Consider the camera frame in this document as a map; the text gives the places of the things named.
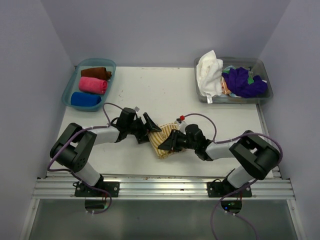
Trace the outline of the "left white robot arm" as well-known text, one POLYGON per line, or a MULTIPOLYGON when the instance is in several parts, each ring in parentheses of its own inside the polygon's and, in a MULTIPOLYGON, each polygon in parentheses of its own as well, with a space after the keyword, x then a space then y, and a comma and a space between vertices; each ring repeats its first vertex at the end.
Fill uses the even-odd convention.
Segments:
POLYGON ((86 190, 92 196, 103 193, 104 184, 102 175, 89 163, 89 156, 95 145, 119 143, 128 135, 135 136, 139 144, 149 141, 150 133, 161 132, 145 112, 144 119, 138 116, 133 108, 122 108, 119 117, 109 120, 106 125, 82 127, 77 123, 70 123, 60 135, 50 150, 51 161, 47 170, 57 162, 64 168, 63 171, 73 174, 86 185, 86 190))

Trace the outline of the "blue towel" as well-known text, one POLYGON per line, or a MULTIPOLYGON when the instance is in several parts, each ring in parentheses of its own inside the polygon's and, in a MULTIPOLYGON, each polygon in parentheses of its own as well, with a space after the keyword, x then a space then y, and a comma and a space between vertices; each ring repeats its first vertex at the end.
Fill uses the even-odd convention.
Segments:
POLYGON ((89 94, 85 92, 74 92, 70 99, 70 104, 80 107, 93 107, 99 104, 102 98, 96 94, 89 94))

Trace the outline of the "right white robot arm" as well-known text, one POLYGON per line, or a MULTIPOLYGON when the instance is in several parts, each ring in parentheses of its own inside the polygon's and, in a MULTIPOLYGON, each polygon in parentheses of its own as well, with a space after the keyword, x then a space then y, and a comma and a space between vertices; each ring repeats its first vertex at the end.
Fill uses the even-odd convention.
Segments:
POLYGON ((172 130, 158 149, 171 152, 194 150, 201 160, 208 162, 235 158, 240 166, 222 181, 223 192, 232 197, 250 181, 265 179, 281 160, 280 148, 273 147, 264 137, 263 134, 247 130, 233 139, 214 142, 204 136, 198 125, 190 124, 185 127, 184 132, 172 130))

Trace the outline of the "yellow white striped towel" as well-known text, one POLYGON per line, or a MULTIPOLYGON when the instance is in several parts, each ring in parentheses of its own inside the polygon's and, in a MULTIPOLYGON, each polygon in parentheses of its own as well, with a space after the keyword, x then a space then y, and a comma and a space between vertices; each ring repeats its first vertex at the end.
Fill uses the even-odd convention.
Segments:
POLYGON ((178 126, 175 122, 166 123, 159 126, 161 128, 161 132, 151 132, 148 134, 149 142, 154 149, 157 157, 159 159, 166 159, 170 155, 174 154, 173 151, 160 150, 158 146, 162 144, 170 135, 172 130, 179 130, 178 126))

